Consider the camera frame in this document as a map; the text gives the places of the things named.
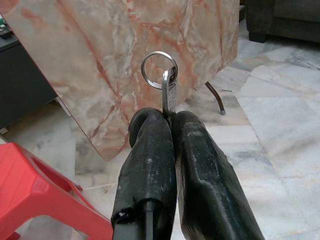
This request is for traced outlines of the silver key bunch with ring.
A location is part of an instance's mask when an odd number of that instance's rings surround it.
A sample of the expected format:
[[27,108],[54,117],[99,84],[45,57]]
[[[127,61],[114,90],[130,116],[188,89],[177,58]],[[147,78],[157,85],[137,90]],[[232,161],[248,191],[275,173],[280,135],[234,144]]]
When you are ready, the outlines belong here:
[[[146,61],[153,56],[163,56],[171,61],[172,66],[164,71],[162,75],[162,83],[156,83],[151,81],[145,71]],[[178,65],[176,61],[166,52],[163,51],[154,51],[149,53],[142,60],[141,74],[144,80],[153,88],[161,90],[162,94],[162,113],[166,120],[169,122],[175,114],[175,108],[178,101]]]

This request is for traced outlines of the black tv console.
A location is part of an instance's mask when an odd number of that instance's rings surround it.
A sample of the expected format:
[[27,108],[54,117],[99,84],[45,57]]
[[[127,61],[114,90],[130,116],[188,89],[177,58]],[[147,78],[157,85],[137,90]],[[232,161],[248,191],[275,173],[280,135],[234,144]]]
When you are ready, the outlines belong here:
[[0,37],[0,129],[57,97],[45,76],[13,35]]

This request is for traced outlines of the dark grey sofa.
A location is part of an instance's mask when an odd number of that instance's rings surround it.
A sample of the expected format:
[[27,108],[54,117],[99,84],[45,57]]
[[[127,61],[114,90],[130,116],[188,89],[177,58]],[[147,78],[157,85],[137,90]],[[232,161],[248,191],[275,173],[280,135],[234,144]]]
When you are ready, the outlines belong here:
[[249,40],[268,36],[320,43],[320,0],[245,0]]

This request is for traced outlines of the dark brown table leg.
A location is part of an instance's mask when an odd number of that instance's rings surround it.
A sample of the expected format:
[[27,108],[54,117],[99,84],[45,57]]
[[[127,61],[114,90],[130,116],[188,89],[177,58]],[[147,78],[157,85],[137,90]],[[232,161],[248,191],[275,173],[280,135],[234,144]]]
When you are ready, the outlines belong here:
[[214,87],[208,81],[205,83],[205,86],[214,95],[214,97],[218,103],[219,109],[220,109],[220,114],[222,116],[224,116],[226,114],[226,111],[225,111],[224,104],[223,104],[223,101],[222,101],[220,95],[218,94],[218,92],[214,89]]

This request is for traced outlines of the marble table with red edge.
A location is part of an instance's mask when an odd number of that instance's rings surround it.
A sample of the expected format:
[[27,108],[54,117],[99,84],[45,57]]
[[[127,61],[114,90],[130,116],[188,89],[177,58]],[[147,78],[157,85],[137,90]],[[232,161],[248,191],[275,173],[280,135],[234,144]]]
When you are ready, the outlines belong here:
[[182,103],[237,55],[240,0],[0,0],[27,53],[104,160],[128,145],[141,108],[161,108],[144,80],[154,51],[178,65]]

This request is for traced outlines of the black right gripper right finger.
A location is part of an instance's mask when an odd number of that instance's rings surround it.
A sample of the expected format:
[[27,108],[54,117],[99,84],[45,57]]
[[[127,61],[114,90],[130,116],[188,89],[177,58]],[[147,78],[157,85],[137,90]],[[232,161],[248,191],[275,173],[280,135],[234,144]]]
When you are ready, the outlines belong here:
[[265,240],[233,166],[190,111],[172,120],[178,207],[186,240]]

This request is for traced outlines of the red plastic stool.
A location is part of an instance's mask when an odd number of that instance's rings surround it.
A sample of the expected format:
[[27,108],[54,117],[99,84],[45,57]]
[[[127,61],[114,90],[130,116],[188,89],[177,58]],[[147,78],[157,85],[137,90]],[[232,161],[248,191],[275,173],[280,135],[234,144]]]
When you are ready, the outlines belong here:
[[18,240],[28,220],[49,216],[88,235],[112,240],[109,219],[82,195],[82,187],[16,143],[0,144],[0,240]]

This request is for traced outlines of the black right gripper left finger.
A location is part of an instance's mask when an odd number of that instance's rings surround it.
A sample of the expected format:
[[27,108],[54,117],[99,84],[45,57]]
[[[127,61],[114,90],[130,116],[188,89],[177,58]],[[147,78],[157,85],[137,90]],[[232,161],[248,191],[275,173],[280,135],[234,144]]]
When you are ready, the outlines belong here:
[[142,108],[128,127],[111,215],[112,240],[170,240],[177,203],[172,134],[161,111]]

